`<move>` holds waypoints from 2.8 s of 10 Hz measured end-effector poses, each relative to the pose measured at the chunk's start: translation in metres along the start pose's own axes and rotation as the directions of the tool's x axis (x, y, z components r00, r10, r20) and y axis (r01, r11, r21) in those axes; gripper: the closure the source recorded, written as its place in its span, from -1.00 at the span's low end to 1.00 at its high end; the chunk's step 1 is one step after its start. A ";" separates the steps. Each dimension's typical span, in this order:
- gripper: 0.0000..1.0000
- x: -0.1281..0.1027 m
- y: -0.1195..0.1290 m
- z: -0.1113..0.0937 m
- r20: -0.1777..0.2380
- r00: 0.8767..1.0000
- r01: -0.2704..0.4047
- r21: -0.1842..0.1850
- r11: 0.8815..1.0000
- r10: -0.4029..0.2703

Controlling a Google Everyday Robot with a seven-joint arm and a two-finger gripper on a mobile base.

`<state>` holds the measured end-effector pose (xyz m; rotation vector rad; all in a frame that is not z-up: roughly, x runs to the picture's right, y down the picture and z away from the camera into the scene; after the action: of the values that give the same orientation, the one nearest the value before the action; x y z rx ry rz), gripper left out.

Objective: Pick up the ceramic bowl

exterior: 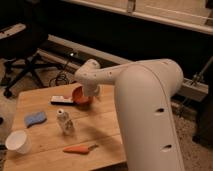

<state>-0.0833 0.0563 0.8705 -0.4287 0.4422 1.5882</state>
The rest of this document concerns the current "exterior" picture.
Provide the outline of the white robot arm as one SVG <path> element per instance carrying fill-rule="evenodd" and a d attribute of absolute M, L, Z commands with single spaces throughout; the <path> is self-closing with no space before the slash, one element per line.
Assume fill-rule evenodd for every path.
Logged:
<path fill-rule="evenodd" d="M 108 68 L 90 59 L 75 79 L 86 96 L 114 86 L 114 103 L 129 171 L 185 171 L 171 109 L 183 72 L 170 59 L 142 60 Z"/>

